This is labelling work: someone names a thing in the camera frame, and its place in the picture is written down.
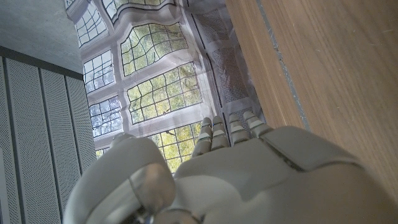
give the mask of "green foliage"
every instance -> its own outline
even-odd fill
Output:
[[[142,47],[141,44],[136,45],[135,47],[132,48],[132,54],[134,58],[137,60],[139,57],[143,56],[145,54],[144,48]]]
[[[141,100],[137,99],[131,102],[129,110],[130,112],[138,110],[139,108],[141,108]]]
[[[136,110],[131,112],[131,118],[133,123],[138,123],[144,120],[144,115],[142,115],[141,110]]]
[[[169,95],[169,97],[180,94],[181,92],[182,91],[181,91],[181,86],[180,86],[179,81],[167,85],[167,94]]]
[[[157,147],[162,147],[162,139],[160,138],[160,134],[154,134],[153,136],[149,136],[149,138],[157,145]]]
[[[140,40],[144,36],[150,34],[149,25],[148,24],[142,25],[142,26],[137,26],[137,27],[135,27],[133,29],[134,29],[134,31],[135,31],[135,33],[137,35],[138,40]]]
[[[175,139],[174,130],[170,130],[169,133],[162,132],[160,135],[162,136],[162,143],[164,146],[177,142],[177,140]]]
[[[169,39],[167,37],[166,32],[156,32],[151,35],[152,35],[152,40],[154,41],[154,44],[158,44],[158,43],[164,42]]]
[[[189,126],[182,126],[181,128],[176,128],[175,133],[177,136],[177,141],[184,141],[192,138],[192,133]]]
[[[168,53],[170,53],[172,51],[170,44],[168,41],[157,44],[155,46],[157,55],[159,55],[159,58],[163,57],[164,55],[167,55]]]
[[[183,96],[178,95],[170,98],[170,106],[172,107],[172,111],[183,108],[185,106]]]
[[[122,54],[131,49],[130,38],[127,38],[126,41],[124,41],[121,44],[121,48],[122,48]]]
[[[144,107],[142,112],[144,113],[144,119],[151,119],[157,116],[155,105]]]
[[[133,123],[160,116],[201,102],[201,93],[193,70],[193,64],[181,65],[169,72],[151,78],[127,91]]]
[[[164,100],[155,104],[157,114],[162,115],[163,112],[170,111],[170,105],[168,100]]]
[[[189,159],[191,159],[191,155],[181,157],[182,162],[188,161]]]
[[[131,73],[133,73],[136,68],[134,67],[134,61],[123,65],[123,69],[124,69],[124,75],[130,75]]]
[[[180,146],[181,156],[192,154],[193,148],[195,147],[192,139],[188,140],[188,141],[180,142],[178,144],[178,146]]]
[[[160,4],[160,0],[146,0],[145,3],[151,6],[158,6]]]
[[[167,32],[181,32],[179,23],[173,24],[171,26],[165,26],[165,28]]]
[[[141,97],[141,94],[139,93],[138,86],[135,86],[134,88],[131,88],[127,91],[127,95],[129,96],[130,100],[135,100]]]
[[[172,46],[172,50],[173,51],[188,48],[187,42],[184,39],[182,39],[182,40],[171,40],[170,44]]]
[[[178,70],[177,70],[177,68],[175,68],[175,69],[173,69],[173,70],[171,70],[169,72],[166,72],[164,74],[164,76],[166,78],[166,84],[170,84],[172,82],[177,81],[178,80]]]
[[[155,103],[152,94],[153,93],[148,93],[141,98],[141,106],[148,106]]]
[[[201,122],[189,124],[179,128],[149,136],[159,147],[161,154],[167,160],[167,165],[175,172],[182,162],[190,159],[195,147],[195,138],[199,136]]]
[[[165,86],[165,80],[163,75],[159,75],[158,77],[151,79],[150,82],[152,83],[154,90]]]
[[[179,66],[178,72],[180,74],[180,78],[194,75],[195,71],[193,70],[193,63],[186,63],[185,65]]]
[[[165,100],[165,99],[167,99],[166,87],[162,87],[162,88],[154,91],[155,102],[159,102],[159,101]]]
[[[166,28],[163,25],[159,25],[159,24],[149,24],[149,28],[152,33],[158,32],[158,31],[166,31]]]
[[[166,159],[171,159],[180,156],[180,153],[178,152],[178,146],[177,144],[171,144],[169,146],[164,146],[164,156]]]
[[[201,122],[197,122],[195,124],[191,124],[193,137],[197,138],[200,134]]]
[[[187,106],[194,105],[201,102],[200,90],[192,90],[184,93],[184,98]]]
[[[197,79],[194,76],[181,79],[182,91],[196,89],[198,86]]]
[[[185,48],[188,45],[179,23],[171,26],[146,24],[134,27],[126,41],[121,44],[123,64],[134,61],[132,65],[124,66],[124,75],[151,65],[172,51]]]
[[[95,151],[95,155],[97,156],[97,159],[99,159],[103,154],[104,154],[104,151],[102,149]]]
[[[152,92],[152,84],[150,83],[150,80],[145,81],[141,84],[138,85],[139,91],[141,92],[142,95],[145,95],[147,93]]]
[[[181,164],[180,158],[170,159],[167,161],[167,165],[169,166],[171,172],[175,172],[177,168],[180,166],[180,164]]]
[[[119,8],[120,6],[122,6],[125,3],[128,3],[128,0],[114,0],[114,3],[116,5],[116,9]]]

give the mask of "wooden panel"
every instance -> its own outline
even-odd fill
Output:
[[[235,29],[238,30],[236,34],[249,71],[253,74],[251,78],[267,123],[272,127],[290,124],[302,128],[303,123],[289,87],[286,85],[270,37],[265,29],[258,29],[259,26],[263,28],[262,16],[251,13],[251,11],[258,11],[256,2],[254,1],[254,4],[235,0],[228,2],[228,10],[236,12],[237,15],[231,15],[231,18]]]
[[[261,16],[257,2],[244,1],[244,7],[243,1],[226,2],[246,61],[256,60],[249,68],[273,67],[276,56],[255,44],[269,42],[269,36],[259,30],[248,33],[241,25],[256,23],[256,29],[266,31],[264,22],[247,16]],[[398,202],[398,2],[261,2],[311,130],[368,164]],[[254,51],[268,60],[250,57]],[[256,78],[264,74],[255,71],[251,69],[253,80],[260,82],[256,89],[268,88],[269,82]],[[277,91],[287,85],[279,84]],[[262,107],[269,103],[266,96],[260,100]]]

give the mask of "robotic hand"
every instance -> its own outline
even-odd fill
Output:
[[[119,134],[81,177],[64,223],[396,223],[398,207],[357,158],[295,127],[235,115],[202,122],[171,175],[149,139]]]

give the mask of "window pane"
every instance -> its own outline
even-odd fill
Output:
[[[201,102],[199,90],[192,90],[184,93],[185,104],[187,106],[194,105]]]
[[[144,119],[151,119],[157,116],[155,105],[144,107],[142,112],[144,113]]]
[[[87,93],[114,82],[111,51],[107,51],[84,64]]]
[[[185,107],[183,96],[178,95],[178,96],[170,98],[170,105],[171,105],[172,111]]]
[[[192,62],[134,86],[127,95],[130,112],[136,111],[131,113],[133,124],[201,102]]]
[[[120,102],[118,97],[102,101],[90,106],[93,136],[110,133],[121,129]]]
[[[165,146],[165,147],[163,147],[163,150],[164,150],[164,156],[166,159],[176,158],[180,155],[180,153],[178,153],[177,144]]]
[[[99,159],[103,154],[104,154],[104,151],[102,149],[95,151],[95,155],[97,156],[97,159]]]
[[[140,5],[150,5],[150,6],[158,6],[160,5],[164,0],[103,0],[104,6],[106,8],[106,12],[108,13],[108,16],[113,19],[114,15],[116,14],[116,11],[123,5],[125,4],[132,4],[133,7],[136,7],[137,4]]]
[[[174,173],[177,170],[180,164],[181,164],[180,158],[170,159],[167,161],[167,165],[169,166],[169,169],[172,173]]]
[[[188,140],[188,141],[181,142],[179,144],[179,146],[180,146],[181,156],[192,154],[193,148],[195,147],[192,139]]]
[[[180,24],[146,24],[133,27],[121,44],[124,75],[131,75],[173,51],[188,48]]]
[[[195,147],[194,139],[199,135],[200,126],[201,122],[197,122],[148,136],[158,146],[161,154],[164,153],[166,163],[172,172],[177,170],[181,161],[190,159]]]
[[[80,20],[75,25],[78,33],[79,47],[94,39],[106,30],[104,21],[94,4],[89,4]]]

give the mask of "leaded glass window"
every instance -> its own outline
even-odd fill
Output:
[[[188,48],[179,23],[133,27],[121,44],[124,76],[151,65],[171,52]]]
[[[79,47],[106,30],[104,20],[93,4],[88,5],[86,12],[76,23],[75,28],[79,38]]]
[[[158,6],[162,4],[162,2],[164,2],[164,0],[103,0],[106,12],[111,19],[113,19],[114,15],[122,5],[133,3],[148,6]]]
[[[84,64],[86,92],[92,92],[114,82],[111,51],[107,51]]]
[[[90,106],[93,136],[121,129],[120,102],[118,96]]]
[[[133,124],[201,102],[192,62],[138,84],[127,95]]]
[[[171,172],[174,173],[181,163],[189,160],[200,134],[201,122],[148,136],[163,155]]]

